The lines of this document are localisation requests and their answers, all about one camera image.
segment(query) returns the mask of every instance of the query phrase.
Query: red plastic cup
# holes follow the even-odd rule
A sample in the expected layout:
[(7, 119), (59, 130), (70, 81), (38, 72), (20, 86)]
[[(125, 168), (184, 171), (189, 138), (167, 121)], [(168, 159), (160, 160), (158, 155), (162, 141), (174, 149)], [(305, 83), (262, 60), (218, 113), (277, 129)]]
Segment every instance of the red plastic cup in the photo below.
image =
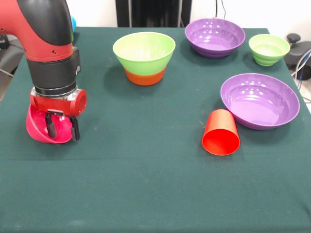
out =
[(71, 128), (72, 123), (66, 116), (52, 116), (54, 122), (56, 137), (51, 138), (45, 122), (45, 113), (33, 107), (28, 108), (26, 128), (29, 136), (39, 142), (44, 143), (66, 143), (72, 139)]
[(233, 115), (225, 109), (217, 109), (208, 117), (202, 138), (204, 149), (214, 155), (225, 156), (236, 152), (240, 138)]

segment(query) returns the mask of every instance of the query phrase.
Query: bowl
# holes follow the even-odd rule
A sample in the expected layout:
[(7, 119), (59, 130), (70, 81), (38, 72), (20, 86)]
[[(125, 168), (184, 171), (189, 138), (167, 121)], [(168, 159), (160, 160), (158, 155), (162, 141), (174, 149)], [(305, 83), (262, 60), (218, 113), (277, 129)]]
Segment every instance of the bowl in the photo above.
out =
[(66, 143), (72, 139), (72, 123), (66, 116), (52, 115), (52, 121), (56, 130), (56, 137), (51, 138), (45, 123), (45, 113), (30, 105), (28, 108), (26, 128), (29, 136), (44, 143)]
[(163, 78), (164, 72), (165, 72), (165, 68), (162, 71), (155, 73), (155, 74), (139, 75), (139, 74), (134, 74), (125, 69), (127, 78), (131, 82), (137, 85), (140, 85), (140, 86), (150, 86), (150, 85), (158, 83)]
[(237, 122), (254, 130), (269, 130), (292, 121), (299, 99), (284, 82), (264, 74), (245, 73), (226, 80), (221, 99)]
[(185, 29), (191, 47), (208, 58), (222, 58), (237, 49), (245, 40), (245, 32), (238, 25), (219, 18), (196, 20)]
[(248, 45), (254, 60), (261, 66), (272, 66), (291, 49), (283, 38), (270, 34), (258, 34), (250, 38)]
[(118, 39), (112, 50), (124, 69), (149, 76), (165, 69), (175, 50), (175, 41), (162, 33), (132, 33)]

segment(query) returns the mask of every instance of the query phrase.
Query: small green bowl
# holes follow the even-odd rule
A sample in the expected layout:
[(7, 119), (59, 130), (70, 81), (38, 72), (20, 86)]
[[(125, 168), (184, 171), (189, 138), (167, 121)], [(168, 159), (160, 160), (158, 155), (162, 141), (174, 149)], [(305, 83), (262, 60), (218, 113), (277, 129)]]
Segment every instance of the small green bowl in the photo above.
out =
[(255, 61), (265, 67), (277, 63), (291, 49), (285, 39), (270, 34), (255, 35), (250, 38), (248, 45)]
[(175, 41), (168, 35), (140, 32), (121, 37), (112, 50), (126, 70), (138, 75), (152, 75), (166, 67), (175, 46)]

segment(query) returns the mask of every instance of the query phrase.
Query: magenta cup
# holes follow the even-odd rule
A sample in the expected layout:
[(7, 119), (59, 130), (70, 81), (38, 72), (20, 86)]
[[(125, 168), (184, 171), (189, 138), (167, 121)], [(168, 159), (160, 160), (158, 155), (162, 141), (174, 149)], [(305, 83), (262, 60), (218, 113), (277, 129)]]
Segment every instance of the magenta cup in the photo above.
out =
[(32, 105), (28, 108), (26, 128), (29, 136), (39, 142), (44, 143), (66, 143), (72, 139), (72, 123), (66, 116), (52, 116), (55, 125), (56, 137), (51, 138), (45, 122), (45, 113)]

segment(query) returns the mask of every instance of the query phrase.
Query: dark green cloth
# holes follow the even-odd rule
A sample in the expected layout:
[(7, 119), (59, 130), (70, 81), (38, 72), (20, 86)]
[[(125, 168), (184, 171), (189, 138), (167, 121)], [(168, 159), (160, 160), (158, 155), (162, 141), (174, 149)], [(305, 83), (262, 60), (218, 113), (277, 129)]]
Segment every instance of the dark green cloth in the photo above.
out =
[[(156, 31), (176, 50), (163, 80), (132, 84), (113, 43)], [(284, 61), (261, 67), (248, 40), (223, 59), (196, 54), (183, 29), (77, 28), (88, 93), (81, 140), (48, 145), (26, 132), (32, 82), (23, 59), (0, 104), (0, 232), (235, 233), (311, 229), (311, 116), (270, 131), (238, 125), (241, 147), (217, 157), (201, 146), (209, 113), (224, 108), (220, 87), (245, 72), (298, 90)]]

